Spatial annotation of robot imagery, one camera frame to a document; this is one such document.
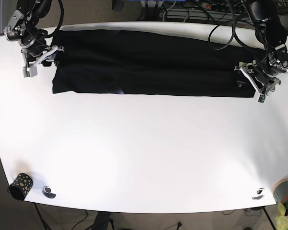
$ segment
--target gray pot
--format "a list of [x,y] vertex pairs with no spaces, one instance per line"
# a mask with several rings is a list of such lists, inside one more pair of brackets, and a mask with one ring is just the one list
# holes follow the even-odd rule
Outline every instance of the gray pot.
[[283,179],[277,182],[273,189],[273,198],[276,202],[285,204],[288,200],[288,179]]

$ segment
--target gray floor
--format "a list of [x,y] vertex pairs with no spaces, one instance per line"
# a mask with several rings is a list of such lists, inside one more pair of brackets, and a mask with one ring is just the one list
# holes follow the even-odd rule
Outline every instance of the gray floor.
[[[8,8],[10,15],[15,10],[17,1],[11,0]],[[134,21],[141,14],[139,2],[126,2],[121,13],[111,11],[111,0],[63,0],[65,7],[64,25],[95,22]],[[59,19],[59,8],[56,1],[49,15],[41,20],[39,27],[55,26]],[[42,230],[43,226],[29,202],[14,201],[6,192],[6,181],[0,162],[0,230]],[[40,211],[53,230],[70,230],[75,223],[85,216],[83,210],[40,205]],[[277,215],[276,206],[267,207],[271,218]],[[84,230],[90,226],[96,216],[95,211],[88,211],[88,218],[75,230]],[[242,230],[251,227],[254,230],[272,229],[265,214],[260,211],[244,212],[235,210],[210,213],[190,214],[131,214],[113,213],[117,230],[176,230],[180,221],[181,230]]]

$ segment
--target black patterned cup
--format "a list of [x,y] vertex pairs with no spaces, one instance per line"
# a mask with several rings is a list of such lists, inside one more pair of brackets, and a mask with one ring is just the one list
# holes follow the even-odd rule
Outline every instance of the black patterned cup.
[[12,184],[8,187],[8,192],[11,196],[18,200],[23,201],[33,186],[33,180],[25,173],[20,173]]

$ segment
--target white tabletop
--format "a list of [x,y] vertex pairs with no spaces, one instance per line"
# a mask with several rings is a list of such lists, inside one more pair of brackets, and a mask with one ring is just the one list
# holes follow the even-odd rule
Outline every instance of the white tabletop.
[[[124,22],[64,30],[126,29],[206,40],[213,27]],[[237,34],[262,47],[252,30],[237,28]],[[214,37],[226,42],[230,35],[231,28],[222,27]],[[27,201],[136,213],[275,203],[269,187],[288,174],[288,74],[264,104],[255,98],[52,94],[56,68],[39,66],[38,76],[25,79],[20,50],[0,37],[0,158],[9,183],[18,173],[32,176]],[[44,186],[56,198],[43,196]],[[252,200],[258,188],[266,189],[265,196]]]

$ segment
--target folded black garment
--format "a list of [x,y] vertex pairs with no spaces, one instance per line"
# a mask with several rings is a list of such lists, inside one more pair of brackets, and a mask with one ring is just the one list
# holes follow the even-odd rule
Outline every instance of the folded black garment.
[[242,47],[213,50],[208,42],[147,32],[60,31],[53,93],[162,94],[253,97],[250,82],[233,71],[252,62]]

